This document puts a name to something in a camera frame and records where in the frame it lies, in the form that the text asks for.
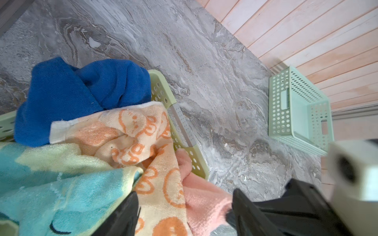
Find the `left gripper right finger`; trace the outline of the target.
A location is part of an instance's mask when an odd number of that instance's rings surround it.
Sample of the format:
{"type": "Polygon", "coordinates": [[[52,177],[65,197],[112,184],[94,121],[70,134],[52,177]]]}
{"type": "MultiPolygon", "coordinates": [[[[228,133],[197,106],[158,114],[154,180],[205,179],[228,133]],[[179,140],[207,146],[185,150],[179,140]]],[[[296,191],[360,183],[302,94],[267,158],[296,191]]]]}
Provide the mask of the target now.
{"type": "Polygon", "coordinates": [[[226,221],[236,230],[238,236],[283,235],[238,188],[233,192],[232,209],[227,212],[226,221]]]}

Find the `pink towel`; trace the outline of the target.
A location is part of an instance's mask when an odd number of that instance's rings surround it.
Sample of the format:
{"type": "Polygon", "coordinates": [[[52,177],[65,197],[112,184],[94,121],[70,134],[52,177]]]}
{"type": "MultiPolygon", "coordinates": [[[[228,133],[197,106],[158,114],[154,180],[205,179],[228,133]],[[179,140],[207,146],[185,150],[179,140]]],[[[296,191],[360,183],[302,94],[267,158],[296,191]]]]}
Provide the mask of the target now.
{"type": "Polygon", "coordinates": [[[232,209],[232,195],[195,175],[192,160],[184,149],[175,152],[186,201],[187,223],[194,236],[209,236],[227,225],[226,214],[232,209]]]}

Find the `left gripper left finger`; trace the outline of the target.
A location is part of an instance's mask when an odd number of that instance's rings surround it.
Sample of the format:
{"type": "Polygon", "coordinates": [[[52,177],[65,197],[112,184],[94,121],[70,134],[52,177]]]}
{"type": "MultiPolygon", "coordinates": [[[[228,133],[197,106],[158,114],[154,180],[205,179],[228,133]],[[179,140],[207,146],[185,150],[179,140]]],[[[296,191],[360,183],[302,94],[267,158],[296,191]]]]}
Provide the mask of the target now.
{"type": "Polygon", "coordinates": [[[134,236],[140,211],[137,193],[132,191],[92,236],[134,236]]]}

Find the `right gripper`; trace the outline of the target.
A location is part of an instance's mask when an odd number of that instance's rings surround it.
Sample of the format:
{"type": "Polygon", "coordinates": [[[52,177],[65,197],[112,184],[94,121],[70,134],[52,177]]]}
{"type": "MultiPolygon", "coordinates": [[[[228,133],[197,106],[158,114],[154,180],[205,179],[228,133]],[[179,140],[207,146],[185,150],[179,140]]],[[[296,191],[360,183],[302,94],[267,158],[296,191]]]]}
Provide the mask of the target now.
{"type": "Polygon", "coordinates": [[[291,179],[281,197],[254,204],[286,236],[352,235],[318,189],[303,181],[291,179]]]}

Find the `yellow-green plastic basket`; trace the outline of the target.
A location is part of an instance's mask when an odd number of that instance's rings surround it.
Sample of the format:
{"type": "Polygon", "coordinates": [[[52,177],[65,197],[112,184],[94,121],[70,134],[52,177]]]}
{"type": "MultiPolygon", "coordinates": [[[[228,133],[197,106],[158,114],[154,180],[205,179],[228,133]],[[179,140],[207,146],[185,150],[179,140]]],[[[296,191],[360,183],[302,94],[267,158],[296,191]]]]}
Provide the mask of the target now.
{"type": "Polygon", "coordinates": [[[185,149],[192,160],[192,172],[207,180],[209,168],[166,78],[155,69],[149,70],[148,73],[151,79],[152,100],[161,102],[168,111],[174,148],[185,149]]]}

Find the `mint green plastic basket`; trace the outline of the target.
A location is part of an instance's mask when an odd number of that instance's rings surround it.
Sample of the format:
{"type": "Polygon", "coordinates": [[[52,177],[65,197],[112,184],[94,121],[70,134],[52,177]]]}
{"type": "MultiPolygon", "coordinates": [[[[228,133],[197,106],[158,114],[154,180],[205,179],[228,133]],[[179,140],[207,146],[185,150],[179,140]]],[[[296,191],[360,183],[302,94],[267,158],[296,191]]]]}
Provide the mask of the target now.
{"type": "Polygon", "coordinates": [[[321,156],[334,141],[330,100],[293,66],[269,78],[268,135],[321,156]]]}

